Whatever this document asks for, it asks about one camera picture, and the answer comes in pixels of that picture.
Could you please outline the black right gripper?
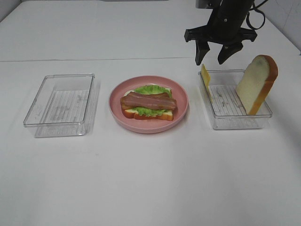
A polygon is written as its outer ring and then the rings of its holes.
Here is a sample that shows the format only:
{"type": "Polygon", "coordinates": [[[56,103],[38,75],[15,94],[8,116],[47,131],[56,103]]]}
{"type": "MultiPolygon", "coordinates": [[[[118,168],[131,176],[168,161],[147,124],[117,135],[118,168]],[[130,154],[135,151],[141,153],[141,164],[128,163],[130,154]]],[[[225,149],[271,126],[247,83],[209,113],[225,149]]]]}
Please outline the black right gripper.
{"type": "Polygon", "coordinates": [[[195,40],[196,43],[196,65],[201,65],[204,56],[210,50],[207,41],[223,44],[218,55],[218,63],[221,65],[243,48],[242,43],[236,42],[243,40],[253,42],[256,39],[257,33],[254,30],[241,27],[251,6],[251,4],[220,4],[213,8],[206,25],[185,31],[185,41],[195,40]]]}

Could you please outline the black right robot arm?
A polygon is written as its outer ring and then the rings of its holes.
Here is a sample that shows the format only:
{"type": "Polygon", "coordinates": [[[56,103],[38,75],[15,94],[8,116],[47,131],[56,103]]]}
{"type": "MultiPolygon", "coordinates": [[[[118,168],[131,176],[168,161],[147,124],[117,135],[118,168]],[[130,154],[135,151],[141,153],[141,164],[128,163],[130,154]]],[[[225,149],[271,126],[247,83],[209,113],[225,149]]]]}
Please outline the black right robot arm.
{"type": "Polygon", "coordinates": [[[223,64],[233,54],[243,48],[242,41],[254,41],[257,33],[241,25],[253,5],[253,0],[197,0],[196,7],[211,9],[206,25],[187,29],[184,34],[186,42],[196,43],[196,65],[202,63],[210,50],[209,42],[222,45],[218,55],[218,63],[223,64]]]}

